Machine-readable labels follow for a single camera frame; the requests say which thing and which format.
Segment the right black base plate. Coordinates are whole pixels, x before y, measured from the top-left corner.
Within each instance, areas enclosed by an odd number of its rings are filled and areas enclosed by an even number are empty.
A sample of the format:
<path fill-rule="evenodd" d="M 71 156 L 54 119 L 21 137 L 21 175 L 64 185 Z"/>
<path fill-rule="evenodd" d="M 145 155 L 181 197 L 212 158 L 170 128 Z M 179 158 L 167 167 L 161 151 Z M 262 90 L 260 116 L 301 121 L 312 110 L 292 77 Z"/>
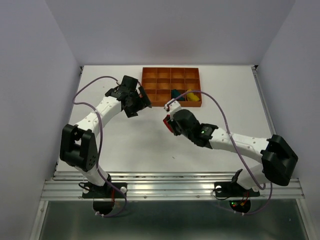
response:
<path fill-rule="evenodd" d="M 236 198 L 236 197 L 259 197 L 260 192 L 253 189 L 245 189 L 237 183 L 230 181 L 214 182 L 213 193 L 218 198 Z"/>

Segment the orange compartment tray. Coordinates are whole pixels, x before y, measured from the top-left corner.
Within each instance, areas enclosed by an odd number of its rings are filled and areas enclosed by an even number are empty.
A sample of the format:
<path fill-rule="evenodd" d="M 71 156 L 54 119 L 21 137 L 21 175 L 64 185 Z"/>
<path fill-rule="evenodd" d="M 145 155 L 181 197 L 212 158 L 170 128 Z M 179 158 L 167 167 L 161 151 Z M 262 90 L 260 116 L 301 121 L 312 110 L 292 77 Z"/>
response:
<path fill-rule="evenodd" d="M 171 90 L 177 89 L 182 94 L 192 90 L 200 101 L 178 101 L 183 107 L 202 105 L 200 72 L 195 67 L 143 67 L 141 84 L 153 107 L 163 107 L 171 98 Z"/>

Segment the teal sock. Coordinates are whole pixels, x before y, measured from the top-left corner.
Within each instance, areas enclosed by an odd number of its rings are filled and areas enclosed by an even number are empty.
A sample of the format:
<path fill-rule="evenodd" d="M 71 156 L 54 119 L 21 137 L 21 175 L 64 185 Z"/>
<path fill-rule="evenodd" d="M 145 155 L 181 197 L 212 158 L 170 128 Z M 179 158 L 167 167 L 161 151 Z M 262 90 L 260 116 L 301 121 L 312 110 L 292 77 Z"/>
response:
<path fill-rule="evenodd" d="M 171 90 L 171 98 L 172 99 L 175 99 L 175 98 L 179 97 L 181 94 L 182 94 L 182 92 L 180 92 L 177 89 L 172 89 Z M 179 102 L 184 102 L 185 100 L 186 100 L 186 98 L 184 96 L 181 96 L 181 97 L 179 97 L 177 99 L 177 101 L 179 101 Z"/>

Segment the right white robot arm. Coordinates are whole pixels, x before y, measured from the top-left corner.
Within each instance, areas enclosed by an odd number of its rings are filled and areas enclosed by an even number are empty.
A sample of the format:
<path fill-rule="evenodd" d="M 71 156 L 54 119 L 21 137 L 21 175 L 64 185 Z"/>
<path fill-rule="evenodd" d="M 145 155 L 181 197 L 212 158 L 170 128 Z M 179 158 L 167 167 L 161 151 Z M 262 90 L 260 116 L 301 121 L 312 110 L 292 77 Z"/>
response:
<path fill-rule="evenodd" d="M 235 195 L 262 184 L 288 186 L 291 181 L 298 156 L 279 135 L 256 138 L 228 133 L 216 125 L 200 123 L 187 109 L 167 114 L 163 122 L 175 136 L 183 135 L 198 147 L 236 153 L 258 163 L 251 168 L 245 164 L 236 172 L 230 182 L 231 192 Z"/>

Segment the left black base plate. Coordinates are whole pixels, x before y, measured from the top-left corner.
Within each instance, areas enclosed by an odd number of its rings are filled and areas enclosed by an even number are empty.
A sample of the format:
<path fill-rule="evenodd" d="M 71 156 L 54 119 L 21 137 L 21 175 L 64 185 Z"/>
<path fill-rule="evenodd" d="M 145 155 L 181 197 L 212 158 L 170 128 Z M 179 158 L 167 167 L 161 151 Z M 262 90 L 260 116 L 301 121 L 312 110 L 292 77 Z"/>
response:
<path fill-rule="evenodd" d="M 96 186 L 90 182 L 80 182 L 78 186 L 82 189 L 83 199 L 124 199 L 127 193 L 119 193 L 107 183 L 104 186 Z"/>

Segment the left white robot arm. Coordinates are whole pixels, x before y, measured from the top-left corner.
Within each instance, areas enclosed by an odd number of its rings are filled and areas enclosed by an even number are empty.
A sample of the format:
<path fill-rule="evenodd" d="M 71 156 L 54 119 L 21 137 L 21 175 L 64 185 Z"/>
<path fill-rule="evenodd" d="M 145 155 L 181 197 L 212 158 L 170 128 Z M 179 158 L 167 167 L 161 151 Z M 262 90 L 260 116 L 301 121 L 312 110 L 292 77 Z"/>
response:
<path fill-rule="evenodd" d="M 120 112 L 132 118 L 152 104 L 139 80 L 125 75 L 116 87 L 105 93 L 97 106 L 89 103 L 85 106 L 91 108 L 85 118 L 63 127 L 59 158 L 82 173 L 94 185 L 95 193 L 106 197 L 111 193 L 111 181 L 109 174 L 99 166 L 102 142 L 96 138 L 103 136 L 103 128 Z"/>

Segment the aluminium mounting rail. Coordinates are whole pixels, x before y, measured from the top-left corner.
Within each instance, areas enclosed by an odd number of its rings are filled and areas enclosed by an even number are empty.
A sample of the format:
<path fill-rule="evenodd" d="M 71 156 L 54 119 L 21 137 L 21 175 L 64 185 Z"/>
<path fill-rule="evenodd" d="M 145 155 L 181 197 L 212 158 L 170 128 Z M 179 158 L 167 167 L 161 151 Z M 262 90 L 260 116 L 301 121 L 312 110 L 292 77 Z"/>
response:
<path fill-rule="evenodd" d="M 128 201 L 206 201 L 215 182 L 231 180 L 233 172 L 111 172 L 114 183 L 127 183 Z M 82 200 L 79 182 L 83 175 L 75 171 L 57 171 L 44 183 L 42 201 Z"/>

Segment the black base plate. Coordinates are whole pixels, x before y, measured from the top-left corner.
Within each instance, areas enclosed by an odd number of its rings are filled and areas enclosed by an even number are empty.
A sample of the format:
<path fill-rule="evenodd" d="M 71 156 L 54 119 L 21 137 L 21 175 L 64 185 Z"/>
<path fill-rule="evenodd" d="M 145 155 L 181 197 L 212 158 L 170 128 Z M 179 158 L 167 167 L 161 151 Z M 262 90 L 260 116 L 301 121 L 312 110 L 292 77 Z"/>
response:
<path fill-rule="evenodd" d="M 78 186 L 82 189 L 83 199 L 124 199 L 127 193 L 119 193 L 107 183 L 104 186 L 96 186 L 90 182 L 80 182 Z"/>
<path fill-rule="evenodd" d="M 236 197 L 259 197 L 260 192 L 253 189 L 245 189 L 237 183 L 230 181 L 214 182 L 213 193 L 218 198 L 236 198 Z"/>

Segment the red sock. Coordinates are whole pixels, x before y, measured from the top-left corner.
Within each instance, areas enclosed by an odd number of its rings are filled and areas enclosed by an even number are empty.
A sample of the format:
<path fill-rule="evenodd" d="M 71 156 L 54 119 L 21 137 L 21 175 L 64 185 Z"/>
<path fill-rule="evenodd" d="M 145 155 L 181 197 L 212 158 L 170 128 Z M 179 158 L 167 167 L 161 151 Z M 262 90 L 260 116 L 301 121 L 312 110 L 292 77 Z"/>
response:
<path fill-rule="evenodd" d="M 164 123 L 165 126 L 169 129 L 169 131 L 170 131 L 171 133 L 174 133 L 174 130 L 173 130 L 172 125 L 171 125 L 170 115 L 167 115 L 167 116 L 163 119 L 163 123 Z"/>

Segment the yellow bear sock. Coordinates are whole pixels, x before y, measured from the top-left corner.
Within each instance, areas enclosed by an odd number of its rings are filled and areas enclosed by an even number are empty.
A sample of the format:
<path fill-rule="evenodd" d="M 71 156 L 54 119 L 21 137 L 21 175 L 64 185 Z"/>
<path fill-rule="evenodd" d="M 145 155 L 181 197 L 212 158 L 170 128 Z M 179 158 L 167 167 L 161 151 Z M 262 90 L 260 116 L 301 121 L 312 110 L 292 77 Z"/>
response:
<path fill-rule="evenodd" d="M 185 96 L 186 96 L 186 99 L 190 102 L 200 101 L 200 98 L 195 93 L 193 93 L 191 89 L 187 90 L 187 94 Z"/>

